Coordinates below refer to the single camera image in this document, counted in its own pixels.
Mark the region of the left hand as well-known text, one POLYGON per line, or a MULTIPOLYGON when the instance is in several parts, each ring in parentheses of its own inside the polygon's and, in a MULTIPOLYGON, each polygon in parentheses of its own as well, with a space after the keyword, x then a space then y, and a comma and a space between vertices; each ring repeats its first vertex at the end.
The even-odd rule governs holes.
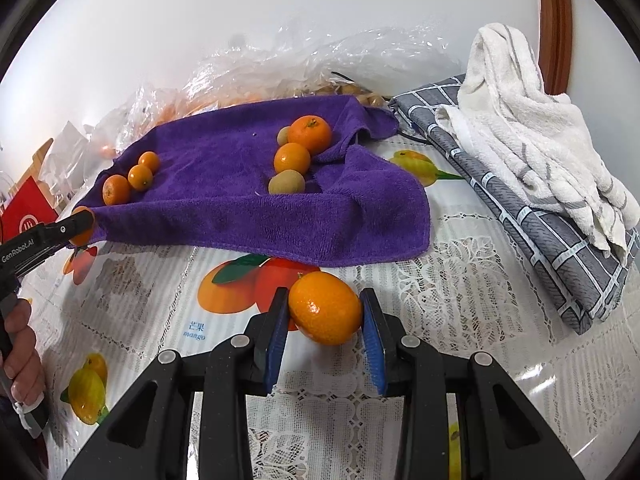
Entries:
POLYGON ((44 369, 36 350, 36 334, 28 325, 31 314, 30 303, 17 299, 4 321, 4 328, 13 338, 13 349, 2 367, 12 380, 12 396, 25 405, 34 404, 46 386, 44 369))

